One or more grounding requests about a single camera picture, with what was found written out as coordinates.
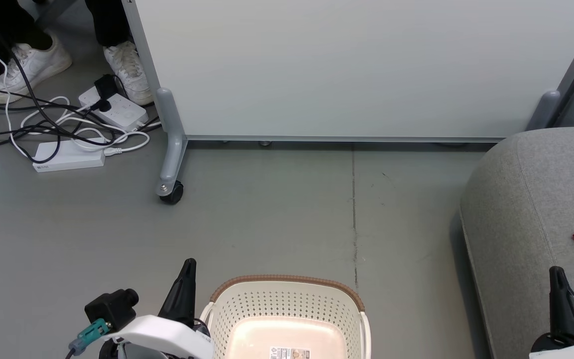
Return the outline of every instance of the gray ottoman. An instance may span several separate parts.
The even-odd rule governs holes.
[[[495,359],[549,331],[549,267],[574,290],[574,128],[523,132],[480,161],[460,218]]]

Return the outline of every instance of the laundry basket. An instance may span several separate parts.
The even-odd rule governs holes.
[[[370,359],[362,300],[332,280],[251,275],[228,280],[200,317],[215,359]]]

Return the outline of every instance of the floor seam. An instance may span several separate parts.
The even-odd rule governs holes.
[[[356,158],[351,144],[351,202],[353,207],[353,285],[358,292],[358,230],[356,229]]]

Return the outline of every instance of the perforated basket wall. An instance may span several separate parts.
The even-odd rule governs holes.
[[[334,283],[351,291],[336,282],[318,281]],[[237,322],[249,317],[271,316],[331,323],[344,334],[347,359],[360,359],[360,311],[364,310],[364,306],[353,291],[352,297],[335,287],[284,281],[239,282],[219,293],[222,288],[212,296],[214,305],[208,317],[210,332],[216,344],[215,358],[225,357],[230,332]]]

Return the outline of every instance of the brown basket rim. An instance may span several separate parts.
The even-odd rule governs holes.
[[[353,291],[353,289],[349,288],[348,286],[340,283],[335,282],[334,280],[328,279],[320,279],[314,277],[302,277],[300,275],[274,275],[274,274],[265,274],[265,275],[242,275],[240,277],[232,278],[227,282],[221,284],[221,286],[214,291],[214,294],[209,298],[210,302],[216,302],[219,296],[225,291],[225,289],[230,288],[234,284],[239,284],[243,282],[301,282],[301,283],[308,283],[308,284],[317,284],[319,286],[327,286],[336,289],[340,289],[346,295],[348,295],[353,302],[358,307],[358,312],[365,311],[365,305],[362,303],[362,299],[358,296],[358,293]]]

